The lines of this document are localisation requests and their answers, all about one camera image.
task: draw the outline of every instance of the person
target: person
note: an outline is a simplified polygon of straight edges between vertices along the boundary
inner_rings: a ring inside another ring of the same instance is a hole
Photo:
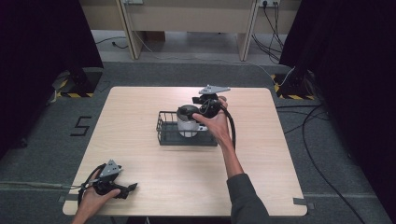
[[[227,108],[228,104],[225,97],[220,96],[219,100]],[[227,116],[220,110],[212,119],[207,119],[201,114],[193,114],[192,117],[207,127],[221,147],[228,177],[227,187],[232,203],[231,222],[233,224],[268,223],[268,212],[262,200],[257,196],[248,175],[244,173],[242,165],[236,156],[233,141],[230,137]],[[73,224],[84,223],[109,199],[119,193],[119,189],[113,189],[107,195],[101,196],[93,188],[87,188],[81,205],[76,212]]]

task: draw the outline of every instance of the power outlet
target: power outlet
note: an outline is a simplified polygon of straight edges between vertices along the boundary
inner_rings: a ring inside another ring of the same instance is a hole
[[[260,0],[259,7],[262,7],[264,1],[267,2],[267,7],[275,7],[275,4],[279,6],[280,0]]]

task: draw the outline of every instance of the cup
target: cup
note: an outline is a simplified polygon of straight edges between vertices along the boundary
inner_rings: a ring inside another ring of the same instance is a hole
[[[177,110],[177,128],[179,133],[184,137],[194,137],[199,129],[199,123],[195,119],[189,119],[186,111],[197,111],[198,108],[194,105],[183,105]]]

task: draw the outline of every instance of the gray sleeve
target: gray sleeve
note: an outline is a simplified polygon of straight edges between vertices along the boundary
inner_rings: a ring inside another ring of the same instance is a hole
[[[235,175],[227,180],[232,204],[233,224],[269,223],[269,215],[262,200],[257,196],[246,174]]]

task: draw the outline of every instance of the human hand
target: human hand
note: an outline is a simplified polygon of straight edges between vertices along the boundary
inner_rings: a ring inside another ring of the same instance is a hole
[[[99,171],[96,171],[95,174],[92,175],[91,180],[95,179],[95,176],[97,176],[98,172]],[[72,223],[85,223],[85,221],[87,221],[90,217],[93,217],[108,200],[116,197],[119,194],[120,189],[113,189],[106,195],[99,195],[92,186],[89,186],[84,192],[81,204],[79,205]]]
[[[219,100],[225,108],[227,108],[228,104],[226,103],[226,98],[223,96],[219,96]],[[227,116],[224,114],[224,111],[220,110],[219,113],[211,118],[205,118],[201,114],[192,114],[192,117],[197,121],[203,123],[207,129],[215,136],[218,142],[224,142],[231,140],[230,132],[228,129],[228,121]]]

